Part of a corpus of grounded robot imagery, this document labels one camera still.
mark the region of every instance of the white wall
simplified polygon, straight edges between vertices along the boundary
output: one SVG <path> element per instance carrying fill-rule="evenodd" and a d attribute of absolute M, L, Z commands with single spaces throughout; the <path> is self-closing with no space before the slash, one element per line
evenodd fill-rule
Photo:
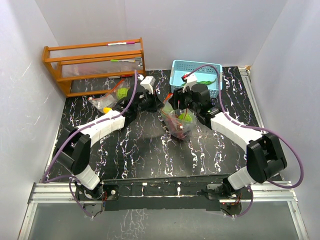
<path fill-rule="evenodd" d="M 289 0 L 252 66 L 252 84 L 262 118 L 293 144 L 304 164 L 295 191 L 310 239 L 319 239 L 320 197 L 320 2 Z M 287 180 L 299 167 L 288 154 Z"/>
<path fill-rule="evenodd" d="M 0 0 L 0 238 L 17 239 L 52 149 L 65 98 L 41 63 L 56 46 L 34 0 Z"/>
<path fill-rule="evenodd" d="M 254 62 L 287 0 L 36 0 L 59 45 L 143 37 L 147 69 Z"/>

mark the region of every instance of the wooden rack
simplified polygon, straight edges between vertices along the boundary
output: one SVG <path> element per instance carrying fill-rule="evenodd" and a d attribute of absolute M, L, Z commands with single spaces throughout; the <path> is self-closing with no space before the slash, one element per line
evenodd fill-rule
<path fill-rule="evenodd" d="M 124 42 L 134 42 L 134 44 L 108 45 Z M 76 80 L 94 81 L 97 78 L 134 75 L 135 70 L 139 74 L 146 75 L 142 37 L 91 44 L 45 46 L 42 62 L 66 97 L 105 94 L 110 91 L 107 89 L 72 93 L 72 82 Z"/>

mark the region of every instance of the clear plastic bag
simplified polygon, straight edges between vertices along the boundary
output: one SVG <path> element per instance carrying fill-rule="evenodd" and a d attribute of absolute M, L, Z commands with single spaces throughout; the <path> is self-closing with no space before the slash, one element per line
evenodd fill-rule
<path fill-rule="evenodd" d="M 120 99 L 126 97 L 128 89 L 128 85 L 122 79 L 110 92 L 99 98 L 89 97 L 88 101 L 103 113 L 104 108 L 113 108 Z"/>
<path fill-rule="evenodd" d="M 164 100 L 164 107 L 160 113 L 170 134 L 181 140 L 189 140 L 193 128 L 197 124 L 197 118 L 189 109 L 174 110 L 168 100 L 172 93 Z"/>

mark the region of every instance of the green pepper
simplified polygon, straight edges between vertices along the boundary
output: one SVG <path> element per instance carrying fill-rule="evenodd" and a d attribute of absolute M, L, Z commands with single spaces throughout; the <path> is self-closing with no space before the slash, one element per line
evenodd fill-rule
<path fill-rule="evenodd" d="M 217 81 L 217 78 L 215 78 L 214 81 L 198 81 L 197 84 L 204 84 L 204 85 L 210 85 L 213 84 Z"/>

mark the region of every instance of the turquoise basket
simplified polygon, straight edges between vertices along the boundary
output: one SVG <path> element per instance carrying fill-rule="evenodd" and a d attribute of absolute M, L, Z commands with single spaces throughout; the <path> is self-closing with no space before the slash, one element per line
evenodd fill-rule
<path fill-rule="evenodd" d="M 170 86 L 171 86 L 171 92 L 173 93 L 175 89 L 182 88 L 182 84 L 184 83 L 181 79 L 181 77 L 186 74 L 190 73 L 192 70 L 195 70 L 196 68 L 204 65 L 204 64 L 211 64 L 216 67 L 216 69 L 219 71 L 220 75 L 220 88 L 222 89 L 222 66 L 220 64 L 215 63 L 208 63 L 208 62 L 198 62 L 198 61 L 182 61 L 182 60 L 174 60 L 172 63 L 172 69 L 171 69 L 171 75 L 170 75 Z M 198 71 L 196 71 L 195 76 L 197 78 L 197 82 L 207 82 L 207 87 L 210 92 L 211 98 L 216 98 L 219 94 L 219 88 L 218 88 L 218 80 L 213 82 L 215 79 L 217 79 L 216 71 L 210 67 L 205 66 Z"/>

